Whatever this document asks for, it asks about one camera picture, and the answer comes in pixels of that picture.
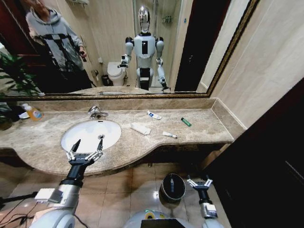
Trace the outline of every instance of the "gold mirror frame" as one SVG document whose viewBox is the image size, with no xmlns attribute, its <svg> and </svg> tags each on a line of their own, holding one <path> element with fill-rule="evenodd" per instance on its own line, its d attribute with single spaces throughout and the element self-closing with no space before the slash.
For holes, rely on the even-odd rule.
<svg viewBox="0 0 304 228">
<path fill-rule="evenodd" d="M 54 100 L 96 100 L 96 99 L 138 99 L 138 98 L 204 98 L 210 97 L 220 76 L 235 50 L 247 23 L 249 22 L 259 0 L 250 0 L 244 14 L 237 26 L 236 31 L 226 49 L 226 52 L 219 64 L 219 67 L 210 83 L 206 93 L 197 92 L 172 92 L 164 94 L 138 94 L 138 95 L 77 95 L 77 94 L 46 94 L 45 96 L 6 96 L 0 98 L 0 101 L 54 101 Z"/>
</svg>

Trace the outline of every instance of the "white tube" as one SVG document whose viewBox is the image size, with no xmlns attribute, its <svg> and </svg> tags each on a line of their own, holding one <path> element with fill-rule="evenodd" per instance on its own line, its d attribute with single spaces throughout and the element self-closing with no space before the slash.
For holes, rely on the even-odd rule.
<svg viewBox="0 0 304 228">
<path fill-rule="evenodd" d="M 138 123 L 131 123 L 131 128 L 134 129 L 134 130 L 136 130 L 136 131 L 138 131 L 138 132 L 140 132 L 143 135 L 148 135 L 148 134 L 150 134 L 150 131 L 151 131 L 150 128 L 142 126 L 142 125 L 140 125 Z"/>
<path fill-rule="evenodd" d="M 161 119 L 161 116 L 157 115 L 157 114 L 154 114 L 150 111 L 147 111 L 148 115 L 151 116 L 152 118 L 154 119 L 157 119 L 157 120 L 160 120 Z"/>
<path fill-rule="evenodd" d="M 172 137 L 172 138 L 177 139 L 177 135 L 171 134 L 171 133 L 169 133 L 169 132 L 162 132 L 162 135 L 166 135 L 166 136 L 168 136 L 168 137 Z"/>
</svg>

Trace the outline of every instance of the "faucet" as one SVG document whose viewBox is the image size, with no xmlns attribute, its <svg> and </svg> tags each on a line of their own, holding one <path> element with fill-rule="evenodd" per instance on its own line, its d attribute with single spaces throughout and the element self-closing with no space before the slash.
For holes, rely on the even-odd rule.
<svg viewBox="0 0 304 228">
<path fill-rule="evenodd" d="M 91 107 L 87 113 L 91 114 L 90 120 L 94 120 L 96 118 L 99 119 L 100 117 L 106 117 L 109 115 L 108 113 L 101 112 L 97 106 Z"/>
</svg>

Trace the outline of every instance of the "bathroom mirror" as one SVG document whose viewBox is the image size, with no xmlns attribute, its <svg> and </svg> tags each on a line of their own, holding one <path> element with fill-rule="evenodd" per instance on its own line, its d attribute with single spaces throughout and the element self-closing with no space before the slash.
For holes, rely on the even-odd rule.
<svg viewBox="0 0 304 228">
<path fill-rule="evenodd" d="M 257 3 L 0 0 L 1 61 L 5 55 L 33 82 L 27 91 L 13 86 L 14 72 L 2 70 L 0 92 L 39 100 L 210 96 Z"/>
</svg>

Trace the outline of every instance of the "toilet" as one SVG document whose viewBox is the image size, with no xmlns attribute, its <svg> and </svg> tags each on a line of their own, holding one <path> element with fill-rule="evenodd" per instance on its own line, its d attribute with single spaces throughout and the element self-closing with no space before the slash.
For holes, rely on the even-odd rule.
<svg viewBox="0 0 304 228">
<path fill-rule="evenodd" d="M 108 75 L 109 79 L 113 82 L 114 86 L 124 85 L 125 67 L 118 68 L 120 62 L 109 62 L 108 63 Z"/>
</svg>

